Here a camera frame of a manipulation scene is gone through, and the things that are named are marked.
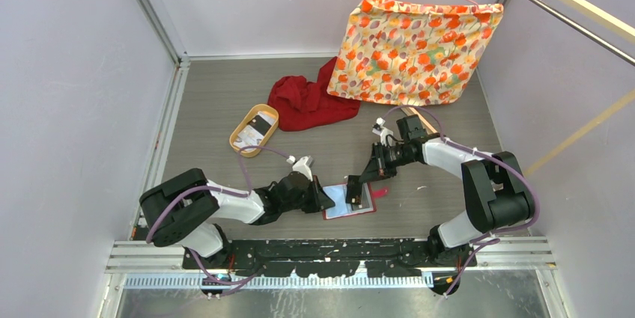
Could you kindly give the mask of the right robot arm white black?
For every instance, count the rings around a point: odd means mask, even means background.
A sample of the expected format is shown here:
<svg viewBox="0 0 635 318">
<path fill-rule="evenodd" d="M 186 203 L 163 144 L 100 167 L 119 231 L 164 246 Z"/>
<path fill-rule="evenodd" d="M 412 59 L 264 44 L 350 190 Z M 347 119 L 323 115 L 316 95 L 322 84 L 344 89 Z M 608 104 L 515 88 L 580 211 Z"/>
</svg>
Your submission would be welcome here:
<svg viewBox="0 0 635 318">
<path fill-rule="evenodd" d="M 533 218 L 536 204 L 512 153 L 469 150 L 439 133 L 428 132 L 415 115 L 397 121 L 399 138 L 384 123 L 378 118 L 373 126 L 380 140 L 372 144 L 362 173 L 349 177 L 346 200 L 356 203 L 363 184 L 392 178 L 398 168 L 415 162 L 460 178 L 465 209 L 431 228 L 424 251 L 432 263 L 446 266 L 480 236 Z"/>
</svg>

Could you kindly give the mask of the yellow oval tray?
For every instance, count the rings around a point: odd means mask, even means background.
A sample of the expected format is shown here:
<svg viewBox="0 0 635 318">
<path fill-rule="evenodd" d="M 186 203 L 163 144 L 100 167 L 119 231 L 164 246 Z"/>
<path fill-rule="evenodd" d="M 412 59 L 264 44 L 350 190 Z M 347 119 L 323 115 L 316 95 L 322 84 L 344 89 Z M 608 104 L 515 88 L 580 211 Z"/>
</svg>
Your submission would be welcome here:
<svg viewBox="0 0 635 318">
<path fill-rule="evenodd" d="M 267 104 L 253 106 L 230 134 L 231 148 L 246 158 L 257 156 L 279 126 L 279 113 Z"/>
</svg>

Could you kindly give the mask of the red leather card holder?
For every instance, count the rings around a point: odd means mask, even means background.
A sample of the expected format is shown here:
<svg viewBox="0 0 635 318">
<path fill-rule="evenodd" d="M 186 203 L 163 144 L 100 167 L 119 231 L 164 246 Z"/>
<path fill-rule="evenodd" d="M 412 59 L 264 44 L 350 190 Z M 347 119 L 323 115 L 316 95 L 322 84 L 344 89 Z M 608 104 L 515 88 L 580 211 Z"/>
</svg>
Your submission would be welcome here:
<svg viewBox="0 0 635 318">
<path fill-rule="evenodd" d="M 372 200 L 374 203 L 374 209 L 368 211 L 357 210 L 353 205 L 347 204 L 345 202 L 346 195 L 346 185 L 332 185 L 324 187 L 323 190 L 326 194 L 334 201 L 335 206 L 333 208 L 327 209 L 322 212 L 324 220 L 332 220 L 336 218 L 345 218 L 351 217 L 354 215 L 364 215 L 368 213 L 373 213 L 377 211 L 376 200 L 379 198 L 386 197 L 389 193 L 389 189 L 387 187 L 383 187 L 381 189 L 375 190 L 372 188 L 371 184 L 368 183 L 368 187 L 371 190 Z"/>
</svg>

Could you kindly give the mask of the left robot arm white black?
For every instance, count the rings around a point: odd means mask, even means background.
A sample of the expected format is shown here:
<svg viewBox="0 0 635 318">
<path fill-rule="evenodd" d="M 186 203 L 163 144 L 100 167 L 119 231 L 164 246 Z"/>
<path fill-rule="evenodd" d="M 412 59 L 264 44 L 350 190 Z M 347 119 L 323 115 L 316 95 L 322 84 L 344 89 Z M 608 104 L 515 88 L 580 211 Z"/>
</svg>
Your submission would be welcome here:
<svg viewBox="0 0 635 318">
<path fill-rule="evenodd" d="M 139 205 L 149 227 L 147 242 L 156 247 L 181 245 L 219 269 L 230 257 L 229 241 L 210 218 L 265 225 L 289 211 L 322 212 L 335 202 L 316 176 L 299 171 L 243 191 L 221 186 L 207 179 L 200 168 L 192 168 L 144 192 Z"/>
</svg>

